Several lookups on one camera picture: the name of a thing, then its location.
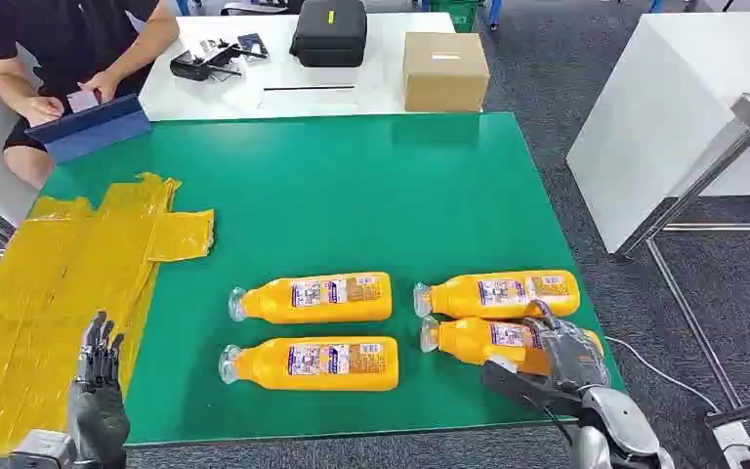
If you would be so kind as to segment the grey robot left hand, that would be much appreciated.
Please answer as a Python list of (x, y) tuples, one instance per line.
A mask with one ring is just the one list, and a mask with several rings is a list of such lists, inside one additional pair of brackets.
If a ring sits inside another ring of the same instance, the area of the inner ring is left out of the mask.
[(89, 321), (77, 354), (67, 398), (67, 430), (75, 444), (76, 468), (124, 468), (130, 433), (119, 382), (122, 333), (99, 311)]

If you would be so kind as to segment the person's left hand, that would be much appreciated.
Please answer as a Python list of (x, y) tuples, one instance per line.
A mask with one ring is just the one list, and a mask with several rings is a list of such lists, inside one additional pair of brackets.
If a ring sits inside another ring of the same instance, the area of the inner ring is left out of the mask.
[(120, 81), (121, 78), (113, 70), (106, 69), (86, 82), (79, 82), (78, 86), (82, 91), (90, 91), (96, 95), (100, 104), (106, 104), (114, 99)]

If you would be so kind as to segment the person's right hand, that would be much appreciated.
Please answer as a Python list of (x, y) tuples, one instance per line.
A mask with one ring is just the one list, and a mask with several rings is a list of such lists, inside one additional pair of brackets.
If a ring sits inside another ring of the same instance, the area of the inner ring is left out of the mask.
[(14, 110), (23, 116), (31, 127), (55, 121), (65, 113), (63, 103), (59, 99), (43, 96), (19, 98)]

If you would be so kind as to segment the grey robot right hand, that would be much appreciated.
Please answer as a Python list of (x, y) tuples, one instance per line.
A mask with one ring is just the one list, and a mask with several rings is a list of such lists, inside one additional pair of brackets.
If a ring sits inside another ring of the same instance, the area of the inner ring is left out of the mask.
[(598, 341), (573, 323), (559, 319), (548, 304), (531, 300), (524, 322), (532, 329), (535, 345), (547, 359), (550, 382), (573, 393), (590, 386), (608, 386), (609, 374)]

